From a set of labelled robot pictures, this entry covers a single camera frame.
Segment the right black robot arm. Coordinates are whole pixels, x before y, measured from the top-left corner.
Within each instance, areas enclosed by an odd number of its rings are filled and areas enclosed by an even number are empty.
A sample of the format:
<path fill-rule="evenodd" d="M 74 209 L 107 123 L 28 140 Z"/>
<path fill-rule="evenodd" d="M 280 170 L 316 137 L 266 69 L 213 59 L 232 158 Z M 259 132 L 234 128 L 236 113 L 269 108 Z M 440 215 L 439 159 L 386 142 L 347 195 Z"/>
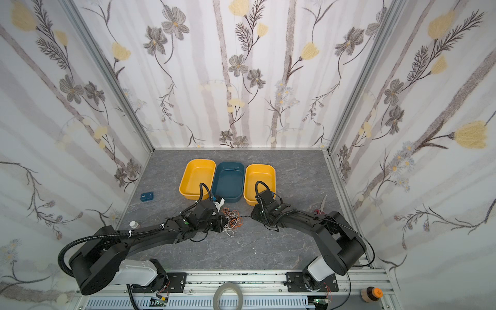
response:
<path fill-rule="evenodd" d="M 251 218 L 278 231 L 294 229 L 315 241 L 320 255 L 302 271 L 302 284 L 308 291 L 318 291 L 331 275 L 344 276 L 365 254 L 367 245 L 338 212 L 315 214 L 276 201 L 275 193 L 265 190 L 255 195 L 257 203 Z"/>

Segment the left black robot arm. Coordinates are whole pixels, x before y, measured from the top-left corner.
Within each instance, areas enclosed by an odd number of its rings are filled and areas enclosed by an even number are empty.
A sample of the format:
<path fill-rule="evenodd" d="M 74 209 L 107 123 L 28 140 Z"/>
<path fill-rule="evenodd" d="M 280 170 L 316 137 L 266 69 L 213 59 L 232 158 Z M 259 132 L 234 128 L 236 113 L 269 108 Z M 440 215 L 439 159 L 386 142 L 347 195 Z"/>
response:
<path fill-rule="evenodd" d="M 60 269 L 76 279 L 83 295 L 92 295 L 108 285 L 129 285 L 140 293 L 157 292 L 171 278 L 156 259 L 146 262 L 128 257 L 162 245 L 194 240 L 198 233 L 220 233 L 226 216 L 210 200 L 187 208 L 155 226 L 116 231 L 112 226 L 67 244 L 58 254 Z"/>

